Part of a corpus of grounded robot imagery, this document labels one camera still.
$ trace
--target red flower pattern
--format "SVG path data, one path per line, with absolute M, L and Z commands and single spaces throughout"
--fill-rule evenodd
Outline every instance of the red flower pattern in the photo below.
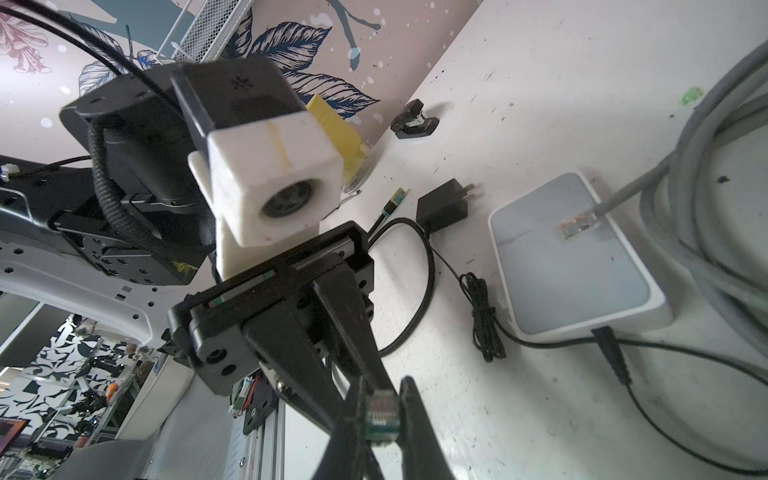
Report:
M 13 8 L 10 2 L 0 0 L 0 5 Z M 16 60 L 13 68 L 19 73 L 48 73 L 40 51 L 35 47 L 47 47 L 48 39 L 38 27 L 18 18 L 0 13 L 0 55 L 10 55 Z

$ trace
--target power connector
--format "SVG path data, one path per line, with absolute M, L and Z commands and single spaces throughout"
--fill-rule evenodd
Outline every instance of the power connector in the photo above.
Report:
M 464 220 L 468 213 L 467 200 L 472 198 L 468 193 L 473 188 L 473 184 L 462 187 L 455 178 L 445 182 L 419 198 L 416 223 L 429 235 Z

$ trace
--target coiled gray cable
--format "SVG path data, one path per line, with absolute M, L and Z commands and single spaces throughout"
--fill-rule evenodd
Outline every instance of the coiled gray cable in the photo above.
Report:
M 592 210 L 599 219 L 641 193 L 641 218 L 651 237 L 691 272 L 712 307 L 765 356 L 768 273 L 756 270 L 722 230 L 708 171 L 713 150 L 768 124 L 768 94 L 744 103 L 767 81 L 768 41 L 717 82 L 690 116 L 672 153 Z M 655 194 L 666 176 L 672 230 L 656 212 Z

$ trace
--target cable strain relief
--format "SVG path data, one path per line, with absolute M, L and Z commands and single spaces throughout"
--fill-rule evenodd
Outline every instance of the cable strain relief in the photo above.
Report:
M 624 354 L 621 352 L 619 342 L 616 340 L 614 330 L 609 326 L 603 326 L 599 329 L 592 330 L 594 339 L 597 340 L 600 350 L 605 356 L 605 359 L 611 365 L 614 370 L 616 378 L 619 383 L 624 386 L 632 384 L 632 378 L 629 375 L 629 369 L 627 368 L 627 362 L 624 359 Z

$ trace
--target table surface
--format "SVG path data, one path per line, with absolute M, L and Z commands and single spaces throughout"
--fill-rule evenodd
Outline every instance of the table surface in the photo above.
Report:
M 396 216 L 413 218 L 416 200 L 447 180 L 477 185 L 469 217 L 433 235 L 432 244 L 459 272 L 488 281 L 492 304 L 507 322 L 489 213 L 574 170 L 608 197 L 674 147 L 695 106 L 680 105 L 685 92 L 708 91 L 767 32 L 768 3 L 760 0 L 485 0 L 413 96 L 428 116 L 440 118 L 436 132 L 410 141 L 388 132 L 372 149 L 378 165 L 362 193 L 323 229 L 347 220 L 370 226 L 397 187 L 411 191 Z M 730 176 L 723 185 L 729 192 L 742 191 L 740 201 L 751 195 L 744 191 L 762 195 L 735 208 L 744 231 L 766 227 L 755 220 L 766 206 L 760 185 L 768 180 L 765 168 L 755 168 L 764 165 L 761 152 L 768 148 L 761 137 L 768 136 L 729 146 L 729 158 L 713 166 L 713 174 Z M 646 338 L 768 367 L 650 240 L 637 198 L 613 217 L 676 316 Z M 764 262 L 765 246 L 756 248 Z M 383 237 L 372 256 L 372 327 L 383 346 L 421 300 L 426 261 L 406 228 Z M 471 341 L 470 307 L 440 262 L 438 270 L 424 320 L 384 363 L 395 383 L 415 378 L 456 478 L 737 477 L 680 452 L 651 429 L 595 346 L 534 351 L 505 339 L 508 358 L 483 361 Z M 711 362 L 625 350 L 638 397 L 669 433 L 720 460 L 765 468 L 766 389 Z M 311 429 L 289 415 L 286 480 L 311 477 L 327 441 Z M 396 449 L 378 456 L 387 478 L 402 476 Z

